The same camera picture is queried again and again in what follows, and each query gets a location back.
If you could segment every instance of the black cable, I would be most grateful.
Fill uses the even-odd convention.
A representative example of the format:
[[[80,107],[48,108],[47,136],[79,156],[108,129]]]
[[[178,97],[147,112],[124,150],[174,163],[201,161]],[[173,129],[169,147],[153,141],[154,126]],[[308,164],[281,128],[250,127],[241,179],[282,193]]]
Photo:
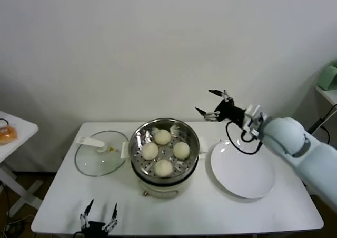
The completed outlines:
[[[11,203],[9,202],[7,187],[5,186],[5,184],[3,182],[0,181],[0,183],[1,183],[2,187],[4,188],[4,191],[5,191],[6,196],[7,196],[7,206],[8,206],[7,225],[9,225],[10,215],[11,215]]]
[[[326,131],[326,135],[328,136],[328,141],[326,143],[329,144],[330,143],[330,133],[329,133],[329,131],[325,128],[325,126],[321,126],[321,129]]]
[[[82,233],[81,231],[77,231],[76,233],[74,233],[73,238],[76,238],[76,236],[77,236],[78,234],[83,234],[83,233]]]
[[[325,119],[328,117],[328,115],[331,113],[331,111],[337,106],[337,104],[333,105],[330,110],[328,111],[328,113],[326,114],[326,116],[323,117],[323,120],[325,121]]]
[[[231,137],[230,137],[230,134],[229,134],[229,132],[228,132],[228,126],[231,124],[231,123],[233,123],[233,121],[229,121],[228,123],[227,123],[227,125],[226,125],[226,133],[227,133],[227,136],[228,136],[228,140],[233,144],[233,146],[237,149],[237,150],[239,150],[240,152],[242,152],[242,153],[244,153],[244,154],[246,154],[246,155],[254,155],[254,154],[256,154],[259,150],[260,150],[260,148],[261,148],[261,146],[262,146],[262,142],[260,141],[259,142],[259,144],[257,145],[257,148],[256,148],[256,150],[254,151],[254,152],[246,152],[246,151],[243,151],[243,150],[241,150],[238,146],[236,146],[235,144],[234,144],[234,142],[232,141],[232,139],[231,139]]]

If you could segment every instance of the white table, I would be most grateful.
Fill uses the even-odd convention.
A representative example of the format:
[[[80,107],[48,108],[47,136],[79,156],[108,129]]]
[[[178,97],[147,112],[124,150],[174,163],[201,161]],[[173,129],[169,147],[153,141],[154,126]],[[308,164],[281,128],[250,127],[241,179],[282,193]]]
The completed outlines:
[[[316,86],[316,90],[325,97],[332,105],[337,104],[337,89],[325,91],[318,86]]]
[[[10,125],[16,129],[17,139],[11,143],[0,146],[0,163],[5,160],[10,154],[12,154],[18,147],[24,144],[30,137],[32,137],[37,131],[36,124],[25,121],[21,118],[12,116],[10,114],[0,111],[0,118],[6,119]],[[43,184],[43,181],[37,180],[28,189],[25,190],[21,185],[15,181],[16,176],[5,166],[0,165],[0,180],[10,187],[14,192],[21,196],[21,198],[11,207],[10,217],[13,217],[20,208],[25,204],[29,204],[32,207],[38,209],[42,203],[42,200],[35,197],[33,193]]]
[[[78,136],[117,130],[128,138],[142,123],[85,123]],[[188,122],[212,146],[227,139],[225,123]],[[110,235],[206,235],[271,233],[323,227],[301,180],[280,158],[269,153],[276,171],[274,190],[260,200],[231,196],[210,175],[209,154],[200,160],[190,187],[173,199],[144,197],[130,162],[103,177],[88,177],[74,164],[73,142],[32,223],[36,233],[73,234],[91,199],[93,221],[108,222],[118,203],[118,225]]]

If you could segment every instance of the electric steamer pot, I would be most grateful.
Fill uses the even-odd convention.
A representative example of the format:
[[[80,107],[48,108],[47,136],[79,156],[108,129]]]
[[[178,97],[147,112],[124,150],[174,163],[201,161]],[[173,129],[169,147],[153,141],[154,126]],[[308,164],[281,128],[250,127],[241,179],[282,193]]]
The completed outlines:
[[[154,142],[153,129],[165,129],[171,132],[171,141],[166,145],[158,145],[158,156],[153,160],[142,157],[142,146]],[[186,160],[178,160],[173,155],[173,146],[178,142],[185,142],[190,146],[190,155]],[[194,130],[186,123],[173,118],[158,118],[146,122],[131,136],[128,152],[131,165],[140,178],[147,185],[160,189],[179,185],[186,181],[194,172],[199,156],[199,140]],[[154,165],[158,160],[171,162],[173,173],[169,177],[158,177],[154,174]]]

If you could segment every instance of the cable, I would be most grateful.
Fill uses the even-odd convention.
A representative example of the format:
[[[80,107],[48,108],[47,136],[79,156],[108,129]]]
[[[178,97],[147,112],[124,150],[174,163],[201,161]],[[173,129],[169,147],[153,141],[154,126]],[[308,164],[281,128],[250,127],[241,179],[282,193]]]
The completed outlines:
[[[0,183],[1,183],[2,187],[4,188],[4,191],[5,191],[6,196],[7,196],[7,205],[8,205],[7,225],[8,225],[9,220],[10,220],[10,215],[11,215],[11,203],[9,202],[7,187],[5,186],[5,184],[3,182],[0,181]]]
[[[329,133],[329,131],[325,128],[325,126],[321,126],[321,129],[326,131],[326,135],[328,136],[328,141],[326,143],[329,144],[330,143],[330,133]]]
[[[317,131],[317,129],[319,129],[325,122],[327,122],[335,113],[337,113],[337,110],[334,111],[329,117],[326,118],[326,116],[323,118],[323,122],[315,129],[314,132],[312,132],[312,135]]]
[[[10,222],[9,225],[12,225],[12,224],[14,224],[14,223],[17,223],[17,222],[19,222],[19,221],[23,221],[23,220],[27,219],[28,217],[33,217],[33,218],[35,218],[35,215],[33,215],[33,214],[27,215],[26,217],[23,217],[23,218],[20,219],[20,220]]]
[[[260,150],[260,148],[261,148],[261,146],[262,146],[262,142],[260,141],[259,142],[259,144],[257,145],[257,148],[256,148],[256,150],[254,151],[254,152],[246,152],[246,151],[243,151],[243,150],[241,150],[238,146],[236,146],[235,144],[234,144],[234,142],[232,141],[232,139],[231,139],[231,137],[230,137],[230,134],[229,134],[229,132],[228,132],[228,126],[231,124],[231,123],[233,123],[233,121],[229,121],[228,123],[227,123],[227,125],[226,125],[226,133],[227,133],[227,136],[228,136],[228,140],[233,144],[233,146],[237,149],[237,150],[239,150],[240,152],[242,152],[242,153],[244,153],[244,154],[246,154],[246,155],[253,155],[253,154],[256,154],[259,150]]]
[[[73,238],[76,238],[76,236],[77,236],[78,234],[83,234],[83,233],[82,233],[81,231],[77,231],[76,233],[74,233]]]
[[[8,238],[7,235],[5,234],[5,231],[2,230],[2,233],[4,234],[4,238]]]
[[[333,105],[330,110],[328,111],[328,113],[323,117],[323,120],[325,120],[327,118],[327,116],[331,113],[331,111],[337,106],[337,104]]]

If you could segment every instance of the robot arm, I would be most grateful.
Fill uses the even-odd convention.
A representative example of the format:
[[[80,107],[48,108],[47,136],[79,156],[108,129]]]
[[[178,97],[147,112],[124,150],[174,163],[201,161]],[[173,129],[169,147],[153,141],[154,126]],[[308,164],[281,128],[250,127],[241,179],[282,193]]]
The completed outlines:
[[[212,113],[197,110],[206,121],[231,120],[242,129],[241,139],[245,142],[260,141],[256,153],[264,144],[269,150],[283,158],[293,167],[301,180],[331,208],[337,211],[337,150],[320,142],[292,118],[272,118],[260,111],[260,106],[249,106],[242,110],[235,107],[226,91],[210,90],[223,97]]]

